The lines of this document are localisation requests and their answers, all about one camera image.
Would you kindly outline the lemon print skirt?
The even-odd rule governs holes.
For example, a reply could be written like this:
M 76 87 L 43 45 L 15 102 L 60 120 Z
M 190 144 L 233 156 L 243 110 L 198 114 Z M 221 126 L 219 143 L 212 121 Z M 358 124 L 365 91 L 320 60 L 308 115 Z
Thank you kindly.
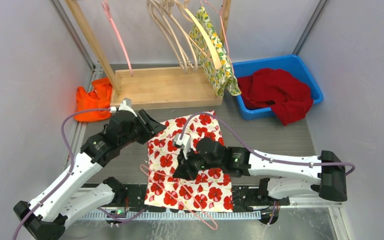
M 188 35 L 193 41 L 197 62 L 203 68 L 215 95 L 222 97 L 225 91 L 232 96 L 240 95 L 242 92 L 232 61 L 203 6 L 197 10 L 195 18 L 200 26 L 194 25 Z

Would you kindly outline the cream wooden hanger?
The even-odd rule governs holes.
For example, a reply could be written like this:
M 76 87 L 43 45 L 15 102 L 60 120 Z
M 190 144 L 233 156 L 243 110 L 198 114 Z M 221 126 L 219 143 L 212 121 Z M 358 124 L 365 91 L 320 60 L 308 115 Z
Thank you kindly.
M 219 70 L 222 67 L 222 64 L 221 64 L 218 52 L 217 52 L 214 44 L 212 43 L 210 36 L 207 34 L 207 31 L 203 28 L 203 26 L 198 21 L 198 19 L 194 16 L 194 14 L 186 7 L 187 0 L 185 0 L 184 3 L 181 3 L 178 0 L 175 0 L 174 3 L 177 5 L 177 7 L 179 8 L 179 11 L 181 13 L 183 13 L 183 12 L 186 13 L 187 16 L 185 16 L 185 18 L 187 20 L 190 20 L 191 22 L 193 22 L 196 25 L 196 27 L 198 28 L 199 32 L 201 33 L 201 35 L 203 37 L 205 44 L 208 47 L 210 58 L 213 62 L 214 68 L 216 70 Z

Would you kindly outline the wooden hanger rack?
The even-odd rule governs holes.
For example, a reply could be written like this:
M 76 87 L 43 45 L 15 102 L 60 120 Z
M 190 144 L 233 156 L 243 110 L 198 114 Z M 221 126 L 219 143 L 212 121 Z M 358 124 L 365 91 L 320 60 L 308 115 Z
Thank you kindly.
M 111 106 L 119 105 L 124 98 L 131 99 L 135 109 L 218 106 L 222 103 L 223 98 L 216 96 L 199 63 L 196 71 L 187 72 L 178 61 L 173 67 L 132 68 L 133 76 L 128 68 L 113 70 L 79 2 L 68 0 L 66 5 L 113 86 Z M 195 24 L 185 18 L 187 14 L 181 13 L 175 3 L 171 12 L 193 47 L 189 32 Z

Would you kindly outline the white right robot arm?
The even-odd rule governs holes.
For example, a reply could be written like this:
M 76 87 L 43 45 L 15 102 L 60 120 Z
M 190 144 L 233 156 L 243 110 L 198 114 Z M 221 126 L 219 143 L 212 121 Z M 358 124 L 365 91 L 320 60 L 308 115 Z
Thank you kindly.
M 189 135 L 177 134 L 173 145 L 180 149 L 173 177 L 195 180 L 206 170 L 221 170 L 234 178 L 262 176 L 257 198 L 263 205 L 301 195 L 318 195 L 332 202 L 348 199 L 345 164 L 335 153 L 289 156 L 269 154 L 245 147 L 225 147 L 209 137 L 200 139 L 195 149 Z

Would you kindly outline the thin pink wire hanger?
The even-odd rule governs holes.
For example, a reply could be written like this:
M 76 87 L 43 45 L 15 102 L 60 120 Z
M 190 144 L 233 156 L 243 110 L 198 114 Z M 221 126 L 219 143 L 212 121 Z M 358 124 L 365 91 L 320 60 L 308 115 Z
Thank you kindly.
M 203 36 L 197 29 L 194 38 L 198 42 L 198 45 L 200 47 L 200 50 L 197 52 L 198 60 L 202 68 L 207 74 L 216 75 L 216 74 L 221 74 L 225 72 L 227 76 L 232 76 L 233 75 L 232 60 L 230 58 L 230 49 L 229 49 L 229 45 L 226 37 L 226 30 L 227 30 L 227 23 L 229 19 L 231 2 L 229 0 L 224 0 L 222 2 L 220 10 L 217 12 L 220 18 L 220 27 L 221 27 L 221 32 L 219 34 L 216 32 L 210 20 L 210 17 L 204 8 L 204 4 L 207 4 L 209 6 L 211 4 L 206 0 L 201 1 L 200 4 L 201 4 L 201 7 L 198 9 L 198 12 L 196 13 L 196 17 L 200 22 L 200 24 L 203 26 L 203 28 L 206 30 L 212 43 L 214 44 L 214 47 L 218 52 L 218 56 L 222 66 L 220 69 L 214 68 L 213 61 L 209 53 L 209 49 L 203 39 Z

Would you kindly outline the thick pink hanger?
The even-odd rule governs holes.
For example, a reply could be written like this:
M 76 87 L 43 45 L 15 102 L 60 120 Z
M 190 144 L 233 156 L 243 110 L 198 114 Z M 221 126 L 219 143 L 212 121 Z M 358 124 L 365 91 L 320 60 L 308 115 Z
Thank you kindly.
M 103 11 L 104 11 L 104 14 L 115 34 L 115 37 L 123 51 L 123 54 L 124 54 L 124 57 L 125 57 L 125 60 L 126 60 L 126 63 L 127 63 L 127 67 L 128 67 L 128 70 L 129 70 L 129 73 L 130 73 L 130 76 L 133 77 L 134 76 L 134 73 L 133 73 L 133 68 L 132 68 L 132 65 L 131 65 L 131 61 L 130 61 L 130 58 L 129 58 L 129 55 L 127 53 L 127 49 L 125 47 L 125 44 L 124 44 L 124 41 L 123 41 L 123 38 L 113 20 L 113 17 L 111 15 L 111 10 L 110 10 L 110 6 L 109 6 L 109 3 L 107 0 L 103 0 L 101 2 L 101 5 L 102 5 L 102 8 L 103 8 Z

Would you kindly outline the orange cloth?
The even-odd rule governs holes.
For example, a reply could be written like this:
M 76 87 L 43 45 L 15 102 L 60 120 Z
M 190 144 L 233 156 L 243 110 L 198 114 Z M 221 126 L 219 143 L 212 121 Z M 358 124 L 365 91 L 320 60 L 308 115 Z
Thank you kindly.
M 92 90 L 86 92 L 85 88 L 79 86 L 76 91 L 76 112 L 90 109 L 108 109 L 111 103 L 113 86 L 108 77 L 94 80 Z M 78 122 L 99 122 L 111 117 L 108 110 L 90 111 L 74 116 Z

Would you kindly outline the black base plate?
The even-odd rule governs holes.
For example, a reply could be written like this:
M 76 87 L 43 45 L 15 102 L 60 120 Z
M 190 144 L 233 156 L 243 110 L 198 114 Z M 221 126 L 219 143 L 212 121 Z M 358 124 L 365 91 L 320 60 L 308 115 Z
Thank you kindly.
M 145 203 L 147 190 L 145 184 L 127 184 L 125 186 L 125 198 L 122 201 L 104 205 L 105 208 L 121 209 L 121 214 L 127 212 L 138 212 L 147 208 L 149 212 L 162 213 L 166 211 L 165 206 L 152 206 Z M 253 212 L 258 209 L 267 210 L 274 204 L 274 199 L 263 196 L 258 186 L 234 185 L 232 187 L 232 210 L 234 213 Z

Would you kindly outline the dark red cloth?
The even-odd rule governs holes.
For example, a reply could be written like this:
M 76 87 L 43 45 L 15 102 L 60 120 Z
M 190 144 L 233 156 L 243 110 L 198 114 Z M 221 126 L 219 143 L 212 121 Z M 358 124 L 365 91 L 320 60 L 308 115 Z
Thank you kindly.
M 284 126 L 304 119 L 314 103 L 311 88 L 282 69 L 262 68 L 237 81 L 247 109 L 270 108 Z

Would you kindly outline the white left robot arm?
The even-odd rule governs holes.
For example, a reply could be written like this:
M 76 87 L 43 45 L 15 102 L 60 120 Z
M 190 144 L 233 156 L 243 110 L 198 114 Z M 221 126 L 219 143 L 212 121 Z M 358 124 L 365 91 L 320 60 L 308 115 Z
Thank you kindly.
M 166 126 L 145 110 L 112 109 L 113 116 L 103 130 L 90 136 L 79 153 L 69 151 L 70 164 L 54 182 L 30 201 L 19 201 L 13 208 L 20 223 L 12 239 L 25 228 L 36 240 L 58 240 L 65 230 L 93 209 L 112 204 L 121 206 L 127 197 L 126 187 L 108 177 L 96 188 L 76 199 L 72 196 L 94 174 L 101 171 L 123 148 L 132 143 L 145 144 Z

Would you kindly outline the beige wooden hanger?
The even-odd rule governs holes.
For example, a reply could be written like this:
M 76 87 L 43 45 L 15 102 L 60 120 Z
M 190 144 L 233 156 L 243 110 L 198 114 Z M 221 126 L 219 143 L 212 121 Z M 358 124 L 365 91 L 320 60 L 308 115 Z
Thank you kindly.
M 174 54 L 178 60 L 179 66 L 184 72 L 188 71 L 187 55 L 181 47 L 179 40 L 168 21 L 170 16 L 168 12 L 168 4 L 164 0 L 147 0 L 146 7 L 150 17 L 153 19 L 157 27 L 160 29 L 166 40 L 172 47 Z
M 187 61 L 188 61 L 187 72 L 196 71 L 198 69 L 198 62 L 194 54 L 192 44 L 190 43 L 190 40 L 186 36 L 186 32 L 181 27 L 179 21 L 176 20 L 176 18 L 173 16 L 173 13 L 172 13 L 172 7 L 174 6 L 174 1 L 173 0 L 164 0 L 164 1 L 168 5 L 167 11 L 170 14 L 167 20 L 171 24 L 171 27 L 174 30 L 174 33 L 176 34 L 176 37 L 187 56 Z

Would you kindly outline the red poppy print cloth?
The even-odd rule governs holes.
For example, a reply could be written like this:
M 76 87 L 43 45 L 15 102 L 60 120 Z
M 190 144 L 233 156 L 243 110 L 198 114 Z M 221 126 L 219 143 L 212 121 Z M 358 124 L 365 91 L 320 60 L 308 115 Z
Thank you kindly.
M 232 180 L 221 169 L 199 171 L 195 180 L 183 180 L 172 176 L 178 166 L 177 156 L 180 153 L 180 149 L 173 145 L 173 140 L 176 134 L 182 132 L 183 127 L 186 127 L 185 133 L 190 135 L 192 150 L 195 150 L 198 141 L 205 137 L 221 144 L 224 142 L 216 119 L 205 114 L 195 116 L 190 122 L 187 122 L 188 118 L 185 115 L 163 121 L 166 129 L 148 141 L 148 167 L 152 170 L 150 176 L 161 183 L 166 190 L 175 192 L 174 194 L 194 211 L 200 211 L 199 206 L 179 183 L 186 185 L 205 212 L 232 212 Z M 181 204 L 155 183 L 148 181 L 147 190 L 149 193 L 146 194 L 146 204 L 183 210 Z

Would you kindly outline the blue plastic bin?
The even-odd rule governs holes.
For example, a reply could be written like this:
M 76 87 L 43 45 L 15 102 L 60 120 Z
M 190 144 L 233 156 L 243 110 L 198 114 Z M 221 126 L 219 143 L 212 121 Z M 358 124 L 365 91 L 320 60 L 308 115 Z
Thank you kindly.
M 239 61 L 234 62 L 232 66 L 237 78 L 250 76 L 254 72 L 264 68 L 282 69 L 308 85 L 311 90 L 311 98 L 313 99 L 314 105 L 320 104 L 324 100 L 323 92 L 317 81 L 304 61 L 298 55 L 288 54 L 276 57 Z M 269 107 L 254 110 L 246 108 L 240 95 L 236 97 L 236 101 L 240 115 L 246 121 L 275 116 L 275 113 Z

